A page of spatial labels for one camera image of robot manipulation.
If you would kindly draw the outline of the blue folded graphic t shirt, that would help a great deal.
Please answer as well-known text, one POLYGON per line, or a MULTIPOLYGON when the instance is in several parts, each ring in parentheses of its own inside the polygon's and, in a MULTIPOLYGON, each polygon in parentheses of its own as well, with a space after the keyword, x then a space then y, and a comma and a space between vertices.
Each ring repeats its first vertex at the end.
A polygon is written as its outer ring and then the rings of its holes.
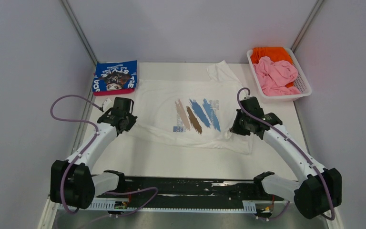
POLYGON ((138 61, 107 62, 96 65, 92 92, 114 94, 135 90, 138 83, 138 61))

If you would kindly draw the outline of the orange t shirt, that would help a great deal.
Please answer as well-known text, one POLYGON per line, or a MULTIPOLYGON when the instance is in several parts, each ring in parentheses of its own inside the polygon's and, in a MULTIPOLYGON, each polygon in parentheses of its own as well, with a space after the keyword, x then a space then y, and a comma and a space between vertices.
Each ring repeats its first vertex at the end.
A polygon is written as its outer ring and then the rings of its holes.
POLYGON ((293 61, 291 57, 288 55, 286 50, 283 47, 256 47, 253 48, 253 54, 251 55, 252 63, 259 63, 259 60, 267 56, 273 62, 277 61, 288 61, 293 65, 293 61))

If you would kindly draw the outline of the white printed t shirt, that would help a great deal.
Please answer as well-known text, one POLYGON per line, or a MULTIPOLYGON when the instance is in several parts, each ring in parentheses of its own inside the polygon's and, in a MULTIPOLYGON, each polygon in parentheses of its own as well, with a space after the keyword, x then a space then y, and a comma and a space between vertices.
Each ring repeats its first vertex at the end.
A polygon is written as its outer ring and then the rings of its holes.
POLYGON ((207 67, 208 81, 141 80, 130 136, 171 146, 249 154, 253 138, 231 132, 239 105, 239 78, 222 61, 207 67))

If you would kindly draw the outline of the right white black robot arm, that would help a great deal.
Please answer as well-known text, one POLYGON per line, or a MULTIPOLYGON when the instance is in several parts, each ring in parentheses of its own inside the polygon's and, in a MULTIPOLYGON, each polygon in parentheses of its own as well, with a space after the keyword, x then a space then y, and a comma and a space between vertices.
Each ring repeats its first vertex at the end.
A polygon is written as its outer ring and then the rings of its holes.
POLYGON ((240 106, 230 131, 237 135, 258 136, 286 162, 297 180, 289 180, 272 171, 256 176, 254 195, 265 199, 279 196, 293 202, 307 219, 322 216, 336 218, 335 207, 342 203, 342 176, 336 168, 328 169, 308 155, 291 137, 282 120, 274 113, 264 113, 256 97, 238 100, 240 106))

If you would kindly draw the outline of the pink crumpled t shirt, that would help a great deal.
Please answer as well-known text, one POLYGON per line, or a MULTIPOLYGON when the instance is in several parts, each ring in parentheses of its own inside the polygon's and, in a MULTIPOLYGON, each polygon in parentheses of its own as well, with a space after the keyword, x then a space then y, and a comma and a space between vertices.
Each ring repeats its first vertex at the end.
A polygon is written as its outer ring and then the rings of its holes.
POLYGON ((298 70, 288 61, 273 62, 264 56, 253 64, 258 82, 266 96, 296 95, 301 92, 293 83, 298 78, 298 70))

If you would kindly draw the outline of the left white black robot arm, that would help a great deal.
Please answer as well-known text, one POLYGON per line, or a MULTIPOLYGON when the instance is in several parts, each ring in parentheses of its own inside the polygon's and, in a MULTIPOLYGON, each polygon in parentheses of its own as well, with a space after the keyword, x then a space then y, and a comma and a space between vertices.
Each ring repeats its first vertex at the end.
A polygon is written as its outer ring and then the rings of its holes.
POLYGON ((96 122, 84 121, 93 126, 92 135, 65 160, 56 160, 51 166, 50 200, 62 204, 70 214, 87 209, 97 196, 110 192, 122 197, 127 191, 124 173, 105 170, 93 175, 91 169, 107 146, 135 125, 134 101, 115 97, 110 106, 91 104, 102 112, 96 122))

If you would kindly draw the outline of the white plastic basket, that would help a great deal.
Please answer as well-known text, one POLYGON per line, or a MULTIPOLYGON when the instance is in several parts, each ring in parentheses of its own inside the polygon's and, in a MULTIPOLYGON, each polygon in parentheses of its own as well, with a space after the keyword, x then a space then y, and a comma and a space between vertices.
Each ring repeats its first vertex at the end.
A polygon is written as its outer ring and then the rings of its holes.
POLYGON ((301 92, 300 94, 283 95, 283 96, 266 96, 262 91, 262 88, 261 88, 261 86, 259 84, 259 81, 257 79, 256 72, 254 70, 253 63, 251 61, 251 55, 253 54, 253 50, 250 49, 246 53, 247 59, 249 61, 251 76, 252 76, 251 79, 253 80, 253 83, 255 84, 255 89, 252 90, 252 94, 257 94, 260 101, 263 102, 263 103, 278 103, 278 102, 295 101, 299 98, 310 96, 311 93, 312 93, 312 89, 310 87, 310 84, 309 84, 309 82, 308 82, 308 80, 307 80, 307 78, 306 78, 306 76, 305 76, 298 60, 296 59, 294 53, 289 48, 284 48, 284 49, 286 50, 288 55, 291 57, 291 59, 293 61, 293 66, 298 70, 298 77, 294 81, 294 86, 301 92))

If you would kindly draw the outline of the aluminium frame rail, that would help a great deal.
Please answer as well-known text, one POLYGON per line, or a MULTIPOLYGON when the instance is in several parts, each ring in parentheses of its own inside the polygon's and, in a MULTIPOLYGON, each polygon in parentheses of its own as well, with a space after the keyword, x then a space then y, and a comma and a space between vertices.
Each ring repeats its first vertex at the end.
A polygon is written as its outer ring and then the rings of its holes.
MULTIPOLYGON (((97 198, 122 198, 121 196, 97 198)), ((47 201, 40 229, 342 229, 340 216, 306 219, 285 200, 270 205, 255 203, 257 213, 109 212, 81 209, 67 214, 62 205, 47 201)))

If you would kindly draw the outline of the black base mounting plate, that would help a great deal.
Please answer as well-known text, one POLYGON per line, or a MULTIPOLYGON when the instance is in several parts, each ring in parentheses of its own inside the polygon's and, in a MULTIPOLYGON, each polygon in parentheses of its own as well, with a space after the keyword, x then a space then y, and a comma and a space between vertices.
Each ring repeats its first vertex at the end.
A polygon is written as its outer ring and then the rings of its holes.
POLYGON ((238 207, 243 201, 270 205, 283 198, 267 194, 252 180, 127 176, 114 193, 126 197, 127 205, 156 207, 238 207))

